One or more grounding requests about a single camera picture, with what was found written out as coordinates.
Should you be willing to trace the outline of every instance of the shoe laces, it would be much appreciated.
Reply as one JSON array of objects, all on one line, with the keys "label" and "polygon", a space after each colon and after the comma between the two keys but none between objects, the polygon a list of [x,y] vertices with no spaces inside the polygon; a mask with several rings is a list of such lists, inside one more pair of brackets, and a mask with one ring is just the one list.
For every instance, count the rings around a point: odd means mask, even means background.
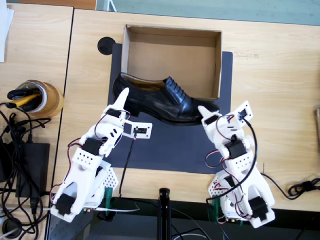
[{"label": "shoe laces", "polygon": [[183,91],[183,89],[173,79],[171,79],[170,86],[172,87],[173,91],[177,93],[177,95],[180,95],[181,98],[184,99],[186,97],[185,91]]}]

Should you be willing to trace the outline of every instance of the wooden desk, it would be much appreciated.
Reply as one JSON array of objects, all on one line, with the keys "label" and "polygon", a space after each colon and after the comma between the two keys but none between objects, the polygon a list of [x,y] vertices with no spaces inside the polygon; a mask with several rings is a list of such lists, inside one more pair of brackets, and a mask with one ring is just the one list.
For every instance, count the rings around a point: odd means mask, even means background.
[{"label": "wooden desk", "polygon": [[[5,62],[0,63],[0,102],[6,102],[7,93],[26,80],[48,82],[64,90],[68,62],[73,7],[48,6],[35,4],[8,4],[14,9],[13,21],[6,40]],[[12,110],[1,107],[9,117]],[[19,114],[18,119],[26,119]],[[58,133],[61,114],[55,116],[45,128],[35,129],[35,143],[50,143],[50,156],[46,190],[51,189],[53,169],[56,158]],[[0,120],[0,129],[6,127]],[[16,207],[17,198],[12,193],[7,207]],[[48,206],[49,198],[43,197]],[[22,222],[27,222],[22,211],[14,214]],[[39,226],[39,239],[44,239],[46,221]],[[23,239],[34,239],[35,235],[26,234]]]},{"label": "wooden desk", "polygon": [[[287,189],[320,176],[313,109],[320,103],[320,27],[79,10],[74,12],[55,183],[69,167],[67,144],[94,125],[107,106],[111,55],[102,37],[123,40],[125,24],[223,31],[223,50],[234,54],[231,109],[249,100],[254,112],[258,168]],[[115,169],[118,179],[122,168]],[[157,199],[169,188],[175,201],[205,202],[213,175],[128,169],[122,195]],[[285,199],[269,183],[275,208],[320,211],[319,193]]]}]

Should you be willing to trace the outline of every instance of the white paper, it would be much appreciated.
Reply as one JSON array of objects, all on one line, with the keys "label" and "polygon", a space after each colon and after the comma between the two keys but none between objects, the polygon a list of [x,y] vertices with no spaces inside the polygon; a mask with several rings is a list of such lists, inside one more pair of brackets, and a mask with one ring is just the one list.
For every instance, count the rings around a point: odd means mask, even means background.
[{"label": "white paper", "polygon": [[5,61],[7,14],[7,2],[0,0],[0,63]]},{"label": "white paper", "polygon": [[14,12],[14,10],[7,8],[6,0],[0,0],[0,63],[5,61],[6,39]]},{"label": "white paper", "polygon": [[14,12],[15,12],[15,10],[7,8],[6,26],[5,26],[5,28],[6,28],[5,39],[7,39],[7,36],[8,36],[8,33],[9,33],[10,25],[11,25],[12,19],[14,18]]}]

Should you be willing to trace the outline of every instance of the floor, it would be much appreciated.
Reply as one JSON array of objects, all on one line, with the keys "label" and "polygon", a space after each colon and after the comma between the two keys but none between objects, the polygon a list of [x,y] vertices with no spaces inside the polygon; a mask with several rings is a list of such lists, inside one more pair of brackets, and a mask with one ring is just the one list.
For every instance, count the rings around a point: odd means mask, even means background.
[{"label": "floor", "polygon": [[[107,0],[7,0],[106,10]],[[118,12],[320,26],[320,0],[113,0]]]}]

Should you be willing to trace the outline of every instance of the power adapter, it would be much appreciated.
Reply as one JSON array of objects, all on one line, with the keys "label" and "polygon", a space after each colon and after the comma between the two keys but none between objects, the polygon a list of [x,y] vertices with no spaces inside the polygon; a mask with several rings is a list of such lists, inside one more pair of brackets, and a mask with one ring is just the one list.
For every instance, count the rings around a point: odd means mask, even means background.
[{"label": "power adapter", "polygon": [[18,174],[16,183],[16,197],[22,198],[38,198],[46,193],[47,174],[49,164],[49,143],[23,143],[21,149],[21,162],[23,172],[36,186],[36,191],[28,184],[25,176]]},{"label": "power adapter", "polygon": [[0,183],[6,182],[10,177],[12,171],[12,162],[11,156],[15,150],[15,146],[13,142],[6,144],[2,142],[0,143]]}]

